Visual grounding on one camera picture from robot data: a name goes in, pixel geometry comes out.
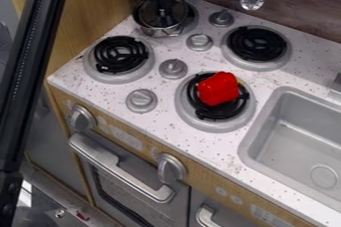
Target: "cabinet door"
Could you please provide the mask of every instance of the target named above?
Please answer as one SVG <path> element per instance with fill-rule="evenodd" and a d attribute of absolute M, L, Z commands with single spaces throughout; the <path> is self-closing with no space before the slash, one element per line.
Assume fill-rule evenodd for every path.
<path fill-rule="evenodd" d="M 189 227 L 255 227 L 255 225 L 231 209 L 192 189 Z"/>
<path fill-rule="evenodd" d="M 126 226 L 187 226 L 187 185 L 161 183 L 153 165 L 97 134 L 76 133 L 69 143 L 82 158 L 96 205 L 113 218 Z"/>

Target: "toy kitchen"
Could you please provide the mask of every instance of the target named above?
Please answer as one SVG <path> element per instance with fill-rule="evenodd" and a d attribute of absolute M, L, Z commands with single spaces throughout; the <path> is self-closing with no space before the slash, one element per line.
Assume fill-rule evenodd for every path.
<path fill-rule="evenodd" d="M 89 203 L 124 226 L 340 226 L 341 45 L 170 3 L 47 78 Z"/>

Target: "oven door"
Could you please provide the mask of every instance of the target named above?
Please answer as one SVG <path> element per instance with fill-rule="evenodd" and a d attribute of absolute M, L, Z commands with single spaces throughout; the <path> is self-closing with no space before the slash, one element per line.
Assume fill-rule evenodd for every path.
<path fill-rule="evenodd" d="M 188 186 L 162 184 L 154 166 L 94 132 L 75 133 L 69 143 L 100 209 L 129 227 L 186 226 Z"/>

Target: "sink basin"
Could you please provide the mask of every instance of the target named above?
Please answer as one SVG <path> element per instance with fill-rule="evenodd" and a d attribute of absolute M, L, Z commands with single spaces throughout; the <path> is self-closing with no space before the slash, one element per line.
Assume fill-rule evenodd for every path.
<path fill-rule="evenodd" d="M 341 212 L 341 108 L 273 92 L 238 149 L 250 168 Z"/>

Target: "drawer handle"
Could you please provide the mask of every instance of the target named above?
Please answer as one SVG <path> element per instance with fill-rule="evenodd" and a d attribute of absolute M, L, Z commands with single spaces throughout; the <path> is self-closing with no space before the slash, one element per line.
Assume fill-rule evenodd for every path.
<path fill-rule="evenodd" d="M 96 165 L 110 175 L 115 176 L 131 188 L 157 203 L 168 203 L 174 197 L 174 191 L 163 185 L 159 190 L 153 190 L 129 173 L 118 167 L 119 158 L 107 151 L 88 137 L 79 133 L 69 139 L 70 146 L 87 161 Z"/>
<path fill-rule="evenodd" d="M 202 205 L 196 212 L 196 222 L 202 227 L 221 227 L 212 221 L 213 209 Z"/>

